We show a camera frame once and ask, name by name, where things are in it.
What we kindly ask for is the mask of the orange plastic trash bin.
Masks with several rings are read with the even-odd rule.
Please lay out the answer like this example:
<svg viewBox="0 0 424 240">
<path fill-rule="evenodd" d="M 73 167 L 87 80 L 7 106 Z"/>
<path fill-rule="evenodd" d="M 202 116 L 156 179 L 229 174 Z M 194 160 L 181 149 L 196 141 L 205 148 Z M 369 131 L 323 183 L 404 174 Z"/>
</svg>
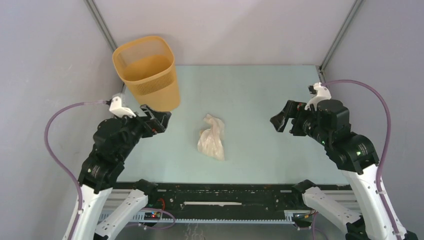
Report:
<svg viewBox="0 0 424 240">
<path fill-rule="evenodd" d="M 160 36 L 145 36 L 112 54 L 115 71 L 140 105 L 171 112 L 181 103 L 175 56 Z"/>
</svg>

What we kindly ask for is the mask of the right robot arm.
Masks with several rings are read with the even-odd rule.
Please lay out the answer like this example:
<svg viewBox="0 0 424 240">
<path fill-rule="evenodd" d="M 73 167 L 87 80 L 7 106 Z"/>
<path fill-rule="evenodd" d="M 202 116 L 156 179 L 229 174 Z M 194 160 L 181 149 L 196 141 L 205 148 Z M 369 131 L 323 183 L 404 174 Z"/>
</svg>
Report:
<svg viewBox="0 0 424 240">
<path fill-rule="evenodd" d="M 297 209 L 307 206 L 318 211 L 337 226 L 347 240 L 417 239 L 399 220 L 390 221 L 377 188 L 380 159 L 376 149 L 366 136 L 351 130 L 349 119 L 348 108 L 336 99 L 322 100 L 312 108 L 304 102 L 288 100 L 283 110 L 271 117 L 277 132 L 283 132 L 291 122 L 292 135 L 308 136 L 324 147 L 328 158 L 348 180 L 360 212 L 337 203 L 310 180 L 294 186 L 291 204 Z"/>
</svg>

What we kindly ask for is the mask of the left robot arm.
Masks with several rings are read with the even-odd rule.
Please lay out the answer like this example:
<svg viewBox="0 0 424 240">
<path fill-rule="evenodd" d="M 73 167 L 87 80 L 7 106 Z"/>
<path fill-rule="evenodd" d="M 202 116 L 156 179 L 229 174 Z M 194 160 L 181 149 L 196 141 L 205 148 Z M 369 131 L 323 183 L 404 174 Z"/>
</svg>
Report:
<svg viewBox="0 0 424 240">
<path fill-rule="evenodd" d="M 171 113 L 154 111 L 141 105 L 139 116 L 120 101 L 112 102 L 109 110 L 115 116 L 102 121 L 93 135 L 93 148 L 83 162 L 78 176 L 81 192 L 65 240 L 114 240 L 130 219 L 142 208 L 153 208 L 158 194 L 155 184 L 140 180 L 127 198 L 105 220 L 99 222 L 104 205 L 112 193 L 125 160 L 142 138 L 164 133 Z"/>
</svg>

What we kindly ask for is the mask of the translucent white trash bag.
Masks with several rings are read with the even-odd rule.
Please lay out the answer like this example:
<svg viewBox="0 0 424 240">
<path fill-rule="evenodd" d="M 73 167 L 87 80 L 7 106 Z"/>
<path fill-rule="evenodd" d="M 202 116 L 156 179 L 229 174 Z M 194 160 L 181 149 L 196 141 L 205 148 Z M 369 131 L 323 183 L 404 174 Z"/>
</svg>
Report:
<svg viewBox="0 0 424 240">
<path fill-rule="evenodd" d="M 225 137 L 225 123 L 210 114 L 207 114 L 203 121 L 209 124 L 209 128 L 200 132 L 197 150 L 208 157 L 224 161 L 225 151 L 222 140 Z"/>
</svg>

